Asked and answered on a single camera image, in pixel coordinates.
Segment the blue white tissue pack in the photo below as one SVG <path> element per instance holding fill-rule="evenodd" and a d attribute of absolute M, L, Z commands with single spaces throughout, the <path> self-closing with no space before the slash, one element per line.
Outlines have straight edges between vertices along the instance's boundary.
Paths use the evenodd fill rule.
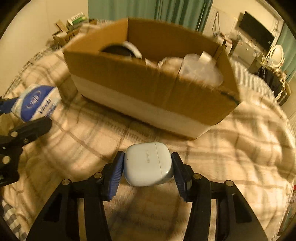
<path fill-rule="evenodd" d="M 24 122 L 50 117 L 61 101 L 57 87 L 31 84 L 16 100 L 11 112 Z"/>

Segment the white earbuds case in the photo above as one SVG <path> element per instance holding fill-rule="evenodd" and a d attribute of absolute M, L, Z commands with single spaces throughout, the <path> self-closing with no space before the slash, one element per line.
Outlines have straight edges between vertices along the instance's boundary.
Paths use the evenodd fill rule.
<path fill-rule="evenodd" d="M 168 182 L 173 177 L 171 154 L 163 143 L 140 143 L 125 152 L 123 172 L 126 181 L 135 187 Z"/>

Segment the black headphones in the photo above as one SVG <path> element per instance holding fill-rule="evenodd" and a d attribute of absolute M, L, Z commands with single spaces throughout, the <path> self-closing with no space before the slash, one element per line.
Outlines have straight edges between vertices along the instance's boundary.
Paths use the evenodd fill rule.
<path fill-rule="evenodd" d="M 134 44 L 128 41 L 124 41 L 123 43 L 110 44 L 100 50 L 100 52 L 119 55 L 129 59 L 142 59 L 142 54 L 139 49 Z"/>

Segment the white lace cloth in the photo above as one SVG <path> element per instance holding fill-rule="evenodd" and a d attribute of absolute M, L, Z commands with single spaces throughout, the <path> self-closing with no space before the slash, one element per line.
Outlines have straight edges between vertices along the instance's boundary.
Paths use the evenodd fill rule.
<path fill-rule="evenodd" d="M 179 75 L 183 60 L 183 58 L 179 57 L 165 57 L 159 61 L 158 68 L 174 75 Z"/>

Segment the beige plaid blanket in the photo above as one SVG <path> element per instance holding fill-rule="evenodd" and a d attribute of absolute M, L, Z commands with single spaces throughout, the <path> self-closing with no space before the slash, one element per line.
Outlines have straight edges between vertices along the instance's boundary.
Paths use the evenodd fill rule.
<path fill-rule="evenodd" d="M 276 240 L 295 136 L 221 46 L 91 25 L 1 98 L 1 240 Z"/>

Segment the small cardboard box with items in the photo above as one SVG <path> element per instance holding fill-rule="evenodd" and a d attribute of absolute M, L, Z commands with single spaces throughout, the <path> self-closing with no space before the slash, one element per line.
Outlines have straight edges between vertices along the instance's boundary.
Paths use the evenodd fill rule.
<path fill-rule="evenodd" d="M 66 24 L 58 20 L 54 24 L 58 31 L 52 35 L 53 42 L 58 46 L 64 46 L 79 33 L 79 29 L 83 24 L 97 24 L 97 20 L 89 19 L 82 12 L 69 18 Z"/>

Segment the open brown cardboard box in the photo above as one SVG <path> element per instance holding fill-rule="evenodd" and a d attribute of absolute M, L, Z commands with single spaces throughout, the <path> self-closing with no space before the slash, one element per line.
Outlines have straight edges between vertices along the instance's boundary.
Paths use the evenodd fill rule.
<path fill-rule="evenodd" d="M 134 44 L 142 59 L 100 52 L 124 41 Z M 174 75 L 154 65 L 165 57 L 212 56 L 223 75 L 213 87 Z M 197 138 L 220 123 L 240 104 L 228 57 L 204 35 L 166 22 L 123 19 L 72 40 L 64 57 L 78 91 L 86 98 L 165 131 Z"/>

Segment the green checked bed sheet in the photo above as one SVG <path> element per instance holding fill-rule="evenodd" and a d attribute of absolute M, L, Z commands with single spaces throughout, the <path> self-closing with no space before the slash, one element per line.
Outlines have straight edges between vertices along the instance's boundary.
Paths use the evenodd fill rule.
<path fill-rule="evenodd" d="M 247 87 L 269 99 L 275 100 L 272 90 L 263 79 L 251 74 L 243 64 L 232 58 L 230 58 L 230 64 L 238 85 Z"/>

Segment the black bag on chair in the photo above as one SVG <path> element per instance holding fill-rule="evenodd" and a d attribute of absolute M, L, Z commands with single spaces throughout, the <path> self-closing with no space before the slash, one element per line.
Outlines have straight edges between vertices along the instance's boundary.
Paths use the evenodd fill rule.
<path fill-rule="evenodd" d="M 283 93 L 283 81 L 281 74 L 278 71 L 270 70 L 269 68 L 261 66 L 256 75 L 266 82 L 275 99 L 279 100 L 281 94 Z"/>

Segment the round white container in box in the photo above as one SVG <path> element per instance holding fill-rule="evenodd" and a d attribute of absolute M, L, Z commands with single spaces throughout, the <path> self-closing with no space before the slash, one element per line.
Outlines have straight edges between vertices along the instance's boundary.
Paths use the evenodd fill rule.
<path fill-rule="evenodd" d="M 216 67 L 216 62 L 205 51 L 201 55 L 187 54 L 182 61 L 179 75 L 213 87 L 219 87 L 223 83 L 223 75 Z"/>

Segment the white oval vanity mirror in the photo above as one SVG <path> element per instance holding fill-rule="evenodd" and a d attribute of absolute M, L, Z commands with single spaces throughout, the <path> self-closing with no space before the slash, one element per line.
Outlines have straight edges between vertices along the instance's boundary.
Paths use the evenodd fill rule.
<path fill-rule="evenodd" d="M 284 63 L 284 51 L 281 45 L 273 46 L 267 56 L 267 65 L 271 68 L 280 68 Z"/>

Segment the grey mini fridge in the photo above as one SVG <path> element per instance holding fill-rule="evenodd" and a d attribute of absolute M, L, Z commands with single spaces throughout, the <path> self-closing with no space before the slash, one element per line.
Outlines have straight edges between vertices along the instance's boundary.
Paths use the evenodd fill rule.
<path fill-rule="evenodd" d="M 255 73 L 261 67 L 262 53 L 239 40 L 234 48 L 232 58 L 246 67 L 249 72 Z"/>

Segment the green curtain right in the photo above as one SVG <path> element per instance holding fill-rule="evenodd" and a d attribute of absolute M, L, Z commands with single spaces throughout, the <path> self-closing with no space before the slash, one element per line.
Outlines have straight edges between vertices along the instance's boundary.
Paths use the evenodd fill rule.
<path fill-rule="evenodd" d="M 283 25 L 277 44 L 283 48 L 285 60 L 281 69 L 287 74 L 286 81 L 290 82 L 295 74 L 296 40 L 286 23 Z"/>

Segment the green curtain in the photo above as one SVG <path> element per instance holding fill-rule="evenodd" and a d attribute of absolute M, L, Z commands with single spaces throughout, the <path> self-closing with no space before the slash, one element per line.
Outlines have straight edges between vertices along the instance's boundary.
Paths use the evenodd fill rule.
<path fill-rule="evenodd" d="M 287 74 L 286 81 L 290 82 L 295 74 L 296 40 L 286 23 L 283 25 L 277 44 L 283 48 L 285 60 L 281 69 Z"/>
<path fill-rule="evenodd" d="M 212 0 L 90 0 L 91 18 L 119 20 L 144 18 L 166 21 L 203 32 Z"/>

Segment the green curtain centre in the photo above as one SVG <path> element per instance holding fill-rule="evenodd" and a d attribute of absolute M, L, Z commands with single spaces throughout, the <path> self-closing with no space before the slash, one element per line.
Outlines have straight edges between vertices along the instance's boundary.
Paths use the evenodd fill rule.
<path fill-rule="evenodd" d="M 144 18 L 166 21 L 203 32 L 212 0 L 90 0 L 91 18 L 119 20 Z"/>

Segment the black wall television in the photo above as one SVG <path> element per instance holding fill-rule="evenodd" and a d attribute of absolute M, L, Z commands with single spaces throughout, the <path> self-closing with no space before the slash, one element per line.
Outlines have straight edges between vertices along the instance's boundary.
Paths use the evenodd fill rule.
<path fill-rule="evenodd" d="M 252 39 L 255 39 L 255 41 L 265 50 L 270 49 L 274 41 L 274 36 L 248 12 L 244 13 L 239 28 L 247 33 Z"/>

